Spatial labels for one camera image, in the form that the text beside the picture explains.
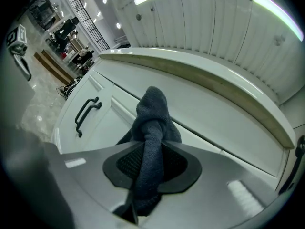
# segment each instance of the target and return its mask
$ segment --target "bag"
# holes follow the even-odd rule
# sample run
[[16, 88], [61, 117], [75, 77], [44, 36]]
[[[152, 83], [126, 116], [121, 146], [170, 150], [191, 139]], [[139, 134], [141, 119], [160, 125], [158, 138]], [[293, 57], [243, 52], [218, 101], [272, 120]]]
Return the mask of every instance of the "bag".
[[77, 84], [80, 82], [81, 76], [77, 77], [73, 81], [71, 81], [69, 84], [63, 87], [63, 89], [60, 89], [60, 91], [63, 93], [63, 97], [65, 99], [68, 99], [70, 94], [73, 92], [74, 88], [77, 86]]

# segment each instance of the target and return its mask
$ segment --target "person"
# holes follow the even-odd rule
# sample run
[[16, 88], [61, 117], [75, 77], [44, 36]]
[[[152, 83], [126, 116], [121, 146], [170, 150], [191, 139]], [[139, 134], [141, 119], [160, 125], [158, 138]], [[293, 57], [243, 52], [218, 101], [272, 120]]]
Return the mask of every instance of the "person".
[[92, 57], [93, 57], [93, 53], [94, 53], [93, 50], [92, 50], [92, 51], [88, 51], [88, 52], [81, 58], [80, 65], [86, 63], [88, 59], [92, 58]]
[[78, 31], [72, 31], [71, 33], [70, 33], [70, 39], [73, 39], [74, 37], [75, 38], [77, 38], [77, 34], [78, 34]]
[[76, 28], [75, 25], [78, 23], [79, 20], [77, 17], [74, 17], [72, 20], [68, 19], [65, 24], [54, 33], [55, 40], [59, 44], [59, 52], [63, 52], [66, 48], [66, 45], [69, 41], [67, 36]]
[[78, 61], [81, 60], [81, 57], [83, 57], [83, 56], [87, 53], [88, 48], [89, 48], [88, 46], [86, 46], [85, 48], [83, 48], [83, 49], [79, 52], [79, 54], [72, 60], [72, 62], [73, 62], [73, 63], [78, 63]]
[[83, 48], [80, 53], [79, 53], [79, 56], [80, 57], [83, 57], [87, 52], [88, 52], [88, 46], [86, 46], [85, 48]]

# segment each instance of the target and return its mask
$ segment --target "wooden panel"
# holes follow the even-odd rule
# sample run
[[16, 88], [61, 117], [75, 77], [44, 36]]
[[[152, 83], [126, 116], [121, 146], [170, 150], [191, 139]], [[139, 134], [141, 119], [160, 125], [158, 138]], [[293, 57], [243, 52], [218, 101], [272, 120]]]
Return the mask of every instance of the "wooden panel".
[[62, 67], [60, 67], [60, 65], [53, 59], [52, 56], [49, 55], [49, 53], [45, 50], [42, 50], [42, 55], [46, 57], [46, 59], [48, 59], [52, 65], [60, 72], [62, 73], [67, 79], [69, 79], [70, 81], [73, 80], [73, 77], [70, 76]]
[[35, 52], [34, 57], [45, 67], [54, 77], [60, 80], [63, 84], [67, 85], [70, 80], [67, 79], [62, 73], [57, 70], [55, 67], [52, 67], [52, 64], [42, 55]]

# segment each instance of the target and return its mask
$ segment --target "black handle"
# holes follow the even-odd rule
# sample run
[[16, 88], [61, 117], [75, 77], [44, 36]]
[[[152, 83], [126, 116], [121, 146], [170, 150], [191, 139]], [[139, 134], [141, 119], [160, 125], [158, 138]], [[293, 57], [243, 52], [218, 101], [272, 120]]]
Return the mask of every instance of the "black handle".
[[13, 57], [14, 57], [14, 60], [15, 60], [15, 62], [17, 64], [17, 66], [21, 70], [22, 74], [27, 79], [27, 81], [29, 81], [32, 78], [32, 74], [30, 72], [28, 63], [20, 55], [14, 54]]
[[292, 168], [292, 171], [285, 181], [284, 185], [282, 186], [281, 190], [279, 191], [279, 194], [284, 193], [285, 191], [289, 190], [294, 184], [291, 183], [300, 167], [302, 157], [305, 153], [305, 135], [300, 136], [299, 140], [297, 141], [297, 147], [295, 149], [295, 156], [296, 161], [294, 164], [294, 167]]
[[88, 99], [88, 100], [84, 103], [84, 105], [83, 105], [83, 106], [81, 107], [81, 109], [79, 110], [77, 116], [75, 117], [75, 123], [76, 123], [76, 124], [78, 124], [77, 119], [78, 119], [78, 117], [80, 117], [81, 113], [83, 112], [83, 110], [85, 109], [85, 107], [88, 105], [88, 103], [89, 103], [89, 102], [94, 102], [94, 103], [96, 103], [98, 100], [99, 100], [99, 97], [96, 97], [96, 98], [94, 98], [94, 99], [93, 99], [93, 98], [90, 98], [90, 99]]
[[100, 109], [102, 105], [103, 105], [103, 104], [102, 104], [101, 102], [99, 102], [98, 104], [90, 105], [90, 106], [87, 108], [86, 112], [83, 114], [83, 116], [81, 117], [79, 123], [78, 123], [77, 126], [76, 126], [76, 131], [77, 131], [79, 137], [82, 136], [82, 132], [81, 132], [81, 130], [80, 130], [80, 126], [82, 125], [83, 121], [85, 120], [85, 118], [86, 118], [87, 115], [89, 114], [90, 110], [93, 109], [93, 108]]

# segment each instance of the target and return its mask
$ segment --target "gray towel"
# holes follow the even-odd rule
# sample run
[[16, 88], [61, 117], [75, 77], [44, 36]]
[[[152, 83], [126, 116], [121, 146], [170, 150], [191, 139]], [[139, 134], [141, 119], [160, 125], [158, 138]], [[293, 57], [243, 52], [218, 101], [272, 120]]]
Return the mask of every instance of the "gray towel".
[[137, 115], [131, 130], [118, 144], [132, 140], [145, 141], [133, 195], [138, 215], [147, 216], [161, 198], [157, 192], [164, 176], [161, 141], [181, 143], [181, 136], [168, 113], [166, 97], [156, 87], [147, 89], [137, 105]]

